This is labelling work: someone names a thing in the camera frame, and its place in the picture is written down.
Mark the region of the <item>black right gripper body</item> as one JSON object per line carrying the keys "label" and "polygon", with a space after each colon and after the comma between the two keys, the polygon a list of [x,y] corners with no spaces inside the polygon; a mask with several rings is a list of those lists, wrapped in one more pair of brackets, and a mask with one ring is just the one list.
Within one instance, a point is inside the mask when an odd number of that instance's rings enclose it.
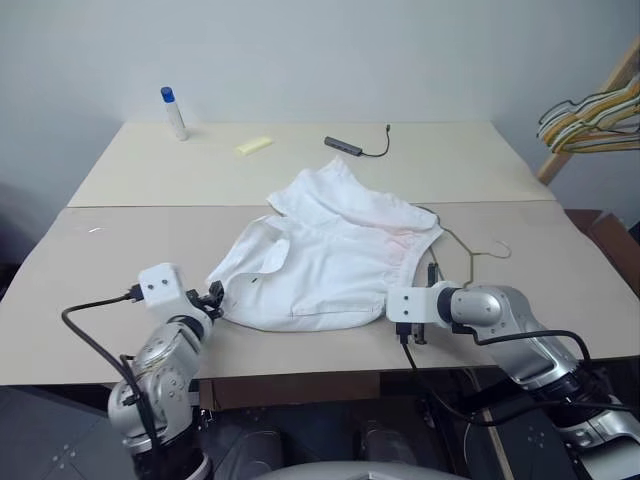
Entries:
{"label": "black right gripper body", "polygon": [[427,266],[426,285],[412,287],[405,294],[406,316],[410,318],[412,337],[418,345],[427,344],[427,325],[440,325],[437,307],[439,290],[436,288],[439,280],[439,264],[431,262]]}

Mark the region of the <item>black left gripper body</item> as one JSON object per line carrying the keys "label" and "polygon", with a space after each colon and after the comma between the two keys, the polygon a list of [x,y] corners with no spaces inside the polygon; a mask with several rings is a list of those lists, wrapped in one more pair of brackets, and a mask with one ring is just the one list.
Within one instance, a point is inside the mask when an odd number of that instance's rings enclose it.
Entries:
{"label": "black left gripper body", "polygon": [[210,298],[208,294],[200,295],[195,289],[190,289],[186,292],[186,296],[195,308],[202,310],[205,313],[213,310],[213,307],[210,305]]}

